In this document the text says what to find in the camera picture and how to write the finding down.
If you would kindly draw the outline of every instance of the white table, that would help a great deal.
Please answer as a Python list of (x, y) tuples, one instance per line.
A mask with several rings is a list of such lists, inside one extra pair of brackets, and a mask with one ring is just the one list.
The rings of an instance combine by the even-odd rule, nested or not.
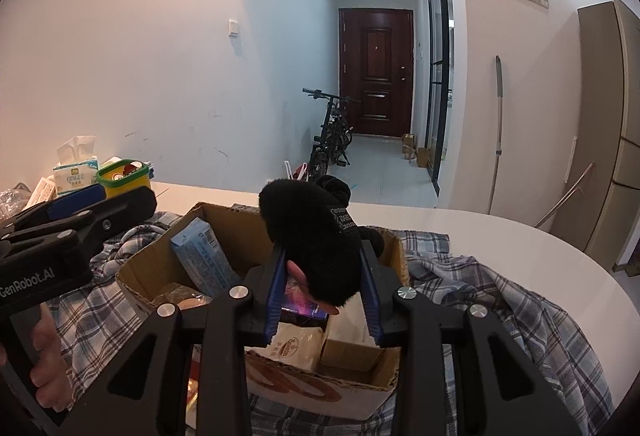
[[(184, 214), (197, 202), (258, 204), (258, 195), (153, 183), (158, 210)], [(640, 315), (618, 283), (594, 260), (543, 231), (478, 213), (351, 203), (359, 225), (446, 233), (452, 253), (486, 266), (555, 302), (593, 346), (615, 406), (640, 370)]]

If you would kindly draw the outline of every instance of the silver bolt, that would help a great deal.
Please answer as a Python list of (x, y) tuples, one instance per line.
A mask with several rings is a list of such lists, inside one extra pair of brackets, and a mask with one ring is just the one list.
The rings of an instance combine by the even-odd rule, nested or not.
[(61, 231), (58, 234), (58, 239), (64, 239), (65, 237), (68, 237), (69, 235), (71, 235), (74, 231), (73, 230), (65, 230), (65, 231)]
[(229, 295), (234, 299), (244, 299), (249, 295), (249, 288), (246, 286), (234, 286), (229, 290)]
[(411, 299), (415, 299), (417, 294), (418, 292), (415, 291), (413, 288), (409, 288), (409, 286), (402, 286), (402, 288), (398, 290), (398, 296), (401, 299), (405, 299), (408, 301), (410, 301)]
[(161, 317), (170, 317), (175, 313), (175, 306), (170, 303), (162, 304), (161, 306), (158, 307), (158, 310), (156, 311), (158, 312), (158, 315), (160, 315)]
[(479, 319), (483, 319), (487, 316), (489, 311), (482, 306), (481, 304), (474, 304), (469, 308), (469, 313), (471, 313), (474, 317), (478, 317)]

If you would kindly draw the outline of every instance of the sliding glass door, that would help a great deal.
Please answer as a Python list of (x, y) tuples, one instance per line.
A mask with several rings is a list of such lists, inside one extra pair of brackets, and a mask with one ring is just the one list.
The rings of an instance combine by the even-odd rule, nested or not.
[(447, 116), (452, 94), (453, 7), (451, 0), (429, 0), (430, 23), (430, 89), (426, 144), (429, 151), (428, 170), (436, 192), (440, 192), (438, 176), (447, 153)]

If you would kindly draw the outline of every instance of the hallway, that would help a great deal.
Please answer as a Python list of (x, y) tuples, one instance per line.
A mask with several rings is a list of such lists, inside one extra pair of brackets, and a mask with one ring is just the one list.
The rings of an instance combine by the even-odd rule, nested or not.
[(434, 208), (437, 195), (427, 169), (402, 155), (402, 142), (382, 137), (354, 136), (347, 149), (351, 165), (333, 165), (329, 174), (345, 181), (351, 201), (402, 207)]

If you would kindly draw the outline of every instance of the plush toy tag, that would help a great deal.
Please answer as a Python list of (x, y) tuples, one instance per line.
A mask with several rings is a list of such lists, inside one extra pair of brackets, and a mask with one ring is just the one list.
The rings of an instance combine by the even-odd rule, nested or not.
[(329, 210), (334, 215), (335, 222), (343, 233), (349, 233), (358, 228), (358, 225), (353, 222), (345, 207), (329, 207)]

